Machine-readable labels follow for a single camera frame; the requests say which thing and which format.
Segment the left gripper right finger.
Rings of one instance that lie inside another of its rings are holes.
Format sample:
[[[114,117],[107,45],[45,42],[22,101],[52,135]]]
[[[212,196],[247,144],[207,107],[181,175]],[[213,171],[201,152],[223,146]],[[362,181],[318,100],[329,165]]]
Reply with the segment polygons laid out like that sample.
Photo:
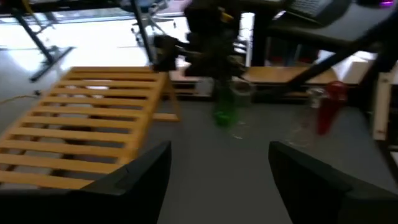
[[[352,189],[332,166],[279,141],[269,144],[268,161],[293,224],[337,224],[345,194]]]

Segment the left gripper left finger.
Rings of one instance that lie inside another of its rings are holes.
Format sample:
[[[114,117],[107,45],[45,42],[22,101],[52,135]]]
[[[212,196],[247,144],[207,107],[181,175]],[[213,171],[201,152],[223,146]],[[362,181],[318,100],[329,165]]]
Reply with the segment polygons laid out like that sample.
[[[82,189],[94,224],[157,224],[169,184],[172,143],[164,141]]]

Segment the clear glass vase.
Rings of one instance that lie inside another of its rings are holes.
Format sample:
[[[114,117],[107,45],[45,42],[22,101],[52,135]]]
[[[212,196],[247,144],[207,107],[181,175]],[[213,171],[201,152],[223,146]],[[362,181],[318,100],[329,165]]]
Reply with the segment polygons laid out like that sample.
[[[314,87],[307,90],[306,103],[294,118],[287,142],[294,147],[310,148],[315,141],[317,129],[317,113],[325,91]]]
[[[252,96],[256,89],[251,82],[243,80],[234,81],[231,89],[234,93],[236,105],[236,123],[231,132],[234,138],[244,139],[251,124],[249,113],[252,106]]]

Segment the slim green glass vase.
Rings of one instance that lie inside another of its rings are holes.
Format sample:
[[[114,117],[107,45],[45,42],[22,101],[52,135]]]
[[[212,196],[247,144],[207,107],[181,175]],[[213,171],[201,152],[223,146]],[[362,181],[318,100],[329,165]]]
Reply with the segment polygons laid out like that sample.
[[[215,124],[222,128],[232,126],[237,119],[237,106],[229,83],[216,81],[213,96],[215,99],[213,107]]]

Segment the red ribbed cylinder vase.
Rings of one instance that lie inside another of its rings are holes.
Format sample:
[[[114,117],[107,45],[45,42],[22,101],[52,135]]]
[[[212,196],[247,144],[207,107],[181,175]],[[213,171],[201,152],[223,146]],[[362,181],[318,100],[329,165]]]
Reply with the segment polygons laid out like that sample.
[[[348,99],[348,86],[341,81],[328,83],[324,91],[317,118],[317,134],[320,136],[329,132],[340,109]]]

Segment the wooden slatted shelf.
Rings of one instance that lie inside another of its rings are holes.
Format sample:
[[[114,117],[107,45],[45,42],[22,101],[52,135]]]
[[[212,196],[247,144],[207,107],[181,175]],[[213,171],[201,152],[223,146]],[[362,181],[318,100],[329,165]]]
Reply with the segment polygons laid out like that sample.
[[[73,67],[0,136],[0,190],[85,187],[134,160],[153,121],[180,121],[169,74]]]

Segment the dark desk support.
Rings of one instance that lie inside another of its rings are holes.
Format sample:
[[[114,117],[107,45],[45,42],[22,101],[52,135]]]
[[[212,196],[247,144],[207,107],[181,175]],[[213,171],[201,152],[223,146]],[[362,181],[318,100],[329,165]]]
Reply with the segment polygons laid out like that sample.
[[[268,12],[256,12],[252,30],[251,66],[262,67],[266,61],[267,27],[272,20]]]

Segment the light wooden table board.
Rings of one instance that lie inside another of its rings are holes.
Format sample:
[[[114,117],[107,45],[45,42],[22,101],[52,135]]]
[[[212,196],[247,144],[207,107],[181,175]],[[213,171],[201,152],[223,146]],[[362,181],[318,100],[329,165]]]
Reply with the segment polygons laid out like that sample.
[[[249,67],[243,78],[251,83],[280,84],[295,78],[307,67]],[[170,79],[178,94],[193,94],[196,96],[210,96],[213,81],[210,78],[186,77],[184,68],[170,73]],[[327,70],[321,75],[307,81],[309,84],[324,85],[337,80],[333,70]]]

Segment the black slanted pole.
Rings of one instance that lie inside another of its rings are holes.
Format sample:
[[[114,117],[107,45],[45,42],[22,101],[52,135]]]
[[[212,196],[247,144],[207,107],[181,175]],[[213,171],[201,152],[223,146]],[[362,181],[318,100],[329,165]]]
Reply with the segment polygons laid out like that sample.
[[[142,37],[142,42],[144,44],[144,48],[145,48],[146,53],[147,53],[147,58],[149,60],[149,63],[153,64],[154,63],[154,56],[153,56],[153,53],[152,53],[152,49],[150,48],[150,45],[149,45],[149,39],[148,39],[148,36],[147,36],[146,29],[145,29],[145,27],[143,25],[141,9],[138,6],[136,0],[130,0],[130,3],[131,3],[131,7],[132,7],[132,10],[133,10],[133,13],[134,13],[134,15],[136,17],[136,20],[137,20],[139,31],[140,31],[141,37]]]

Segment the grey desk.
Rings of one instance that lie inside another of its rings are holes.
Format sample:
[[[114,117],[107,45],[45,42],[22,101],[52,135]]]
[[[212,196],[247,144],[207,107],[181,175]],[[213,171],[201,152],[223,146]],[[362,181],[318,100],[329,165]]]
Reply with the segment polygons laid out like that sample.
[[[344,14],[324,26],[285,14],[267,28],[266,34],[268,37],[335,52],[386,21],[397,9],[398,0],[384,7],[351,3]]]

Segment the black desk leg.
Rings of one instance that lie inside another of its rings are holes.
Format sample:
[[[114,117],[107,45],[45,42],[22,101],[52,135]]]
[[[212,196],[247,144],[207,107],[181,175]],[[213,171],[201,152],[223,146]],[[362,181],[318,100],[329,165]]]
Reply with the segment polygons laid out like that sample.
[[[56,63],[58,63],[64,56],[73,50],[73,47],[60,48],[56,45],[46,47],[44,42],[40,40],[39,34],[49,27],[55,29],[55,24],[58,23],[57,19],[52,13],[45,12],[44,16],[47,19],[46,23],[42,23],[29,4],[29,0],[3,0],[4,7],[10,14],[17,20],[19,25],[25,30],[27,35],[39,49],[40,53],[44,56],[44,61],[41,67],[29,78],[30,82],[36,82],[42,78]],[[24,19],[30,16],[35,24],[39,27],[38,30],[32,30],[28,22]]]

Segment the black diagonal frame strut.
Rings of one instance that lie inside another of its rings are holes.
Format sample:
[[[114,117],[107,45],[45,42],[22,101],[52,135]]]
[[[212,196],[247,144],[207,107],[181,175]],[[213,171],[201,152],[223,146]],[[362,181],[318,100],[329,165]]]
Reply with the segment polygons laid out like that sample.
[[[288,89],[297,88],[362,48],[369,47],[375,42],[387,44],[387,42],[394,37],[394,34],[388,34],[388,32],[391,31],[395,25],[398,25],[398,11],[393,12],[385,21],[382,21],[369,29],[352,44],[349,44],[347,47],[328,57],[318,65],[311,66],[309,69],[300,73],[297,77],[286,82],[284,86]]]
[[[389,73],[398,60],[398,42],[383,45],[376,59],[364,74],[358,85],[357,100],[366,105],[371,101],[374,83],[380,73]]]

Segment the silver aluminium extrusion post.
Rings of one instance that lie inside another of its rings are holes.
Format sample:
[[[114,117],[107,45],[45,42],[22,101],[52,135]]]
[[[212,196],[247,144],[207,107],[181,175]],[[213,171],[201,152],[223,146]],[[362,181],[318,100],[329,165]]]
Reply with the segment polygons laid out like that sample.
[[[393,78],[393,73],[380,73],[375,87],[373,107],[373,139],[377,141],[384,141],[387,138]]]

